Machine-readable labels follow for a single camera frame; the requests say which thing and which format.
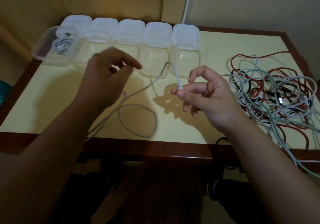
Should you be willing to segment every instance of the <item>table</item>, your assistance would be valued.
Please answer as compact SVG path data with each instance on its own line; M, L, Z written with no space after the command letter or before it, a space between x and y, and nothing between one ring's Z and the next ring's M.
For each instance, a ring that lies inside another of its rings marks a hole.
M289 50L290 54L281 54L275 58L284 62L286 66L296 69L299 74L303 73L313 78L306 61L284 32L212 27L199 27L199 29L203 46L201 53L205 58L201 64L208 65L220 74L228 72L226 63L236 54L260 56ZM275 68L278 63L272 58L262 60L262 69ZM19 154L71 102L81 78L81 72L72 66L47 67L41 65L41 61L34 59L0 108L0 151ZM132 93L149 83L150 79L142 78L134 72L125 90ZM154 84L153 88L150 87L146 93L132 98L132 102L151 106L157 112L159 128L152 139L146 140L123 131L115 115L114 119L98 133L98 137L84 145L82 154L88 157L101 157L107 154L124 160L209 162L219 157L227 161L237 161L231 145L214 145L222 134L209 128L204 115L195 121L189 114L182 112L182 102L175 101L168 93L174 83L175 77L169 75ZM186 84L187 80L183 79L182 83ZM139 124L142 124L140 128L144 129L152 125L150 123L152 119L148 115L143 115L143 120L139 114L132 118L135 123L131 127L136 127L136 130L139 130L137 127ZM293 143L291 146L295 148L292 152L299 160L320 160L320 151L314 142L310 144L310 150L305 150L300 142L303 138L298 137L296 140L297 136L291 131L287 135L289 135L288 141L291 140ZM308 163L306 167L313 171L320 170L320 164L317 163Z

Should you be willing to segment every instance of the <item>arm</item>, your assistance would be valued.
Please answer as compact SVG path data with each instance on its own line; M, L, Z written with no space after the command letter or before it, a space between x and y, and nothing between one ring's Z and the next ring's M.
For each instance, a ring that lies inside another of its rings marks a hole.
M202 76L208 83L194 82ZM206 66L190 72L184 89L171 89L183 111L202 110L230 140L246 175L274 222L319 223L320 191L238 105L226 80Z
M112 64L120 70L117 72ZM74 101L2 173L1 223L48 220L90 126L120 97L133 67L140 69L141 65L116 48L89 60Z

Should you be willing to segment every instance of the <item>teal object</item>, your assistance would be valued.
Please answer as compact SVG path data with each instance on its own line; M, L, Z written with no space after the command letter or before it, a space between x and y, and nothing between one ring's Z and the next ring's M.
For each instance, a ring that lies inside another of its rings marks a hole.
M10 86L8 83L4 81L0 81L0 106L8 96L12 89L12 86Z

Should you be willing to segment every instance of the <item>brown table edge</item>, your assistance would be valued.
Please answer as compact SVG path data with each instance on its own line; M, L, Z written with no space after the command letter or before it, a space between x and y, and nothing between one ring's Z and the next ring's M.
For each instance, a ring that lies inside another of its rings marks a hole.
M260 31L247 29L230 29L214 27L198 27L201 31L240 33L265 36L279 36L290 51L298 67L305 76L314 79L310 72L307 62L298 53L289 37L285 32ZM26 88L27 84L37 71L41 61L33 59L25 72L22 74L11 93L0 107L0 125L3 123L10 110ZM28 146L38 134L0 132L0 151L5 153L19 154ZM320 160L320 151L293 149L294 155L299 160ZM90 157L101 155L121 155L125 160L170 160L170 159L188 159L199 162L212 161L214 157L226 159L228 161L237 161L237 156L230 145L211 145L211 144L193 144L177 142L158 142L144 140L127 139L108 139L93 138L85 144L83 154ZM319 171L320 164L306 164L311 170Z

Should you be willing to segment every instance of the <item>gray wall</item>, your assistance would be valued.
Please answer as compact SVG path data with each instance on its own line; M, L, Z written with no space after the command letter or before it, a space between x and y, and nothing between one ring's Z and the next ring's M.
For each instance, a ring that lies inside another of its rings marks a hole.
M320 79L320 0L190 0L186 24L286 32Z

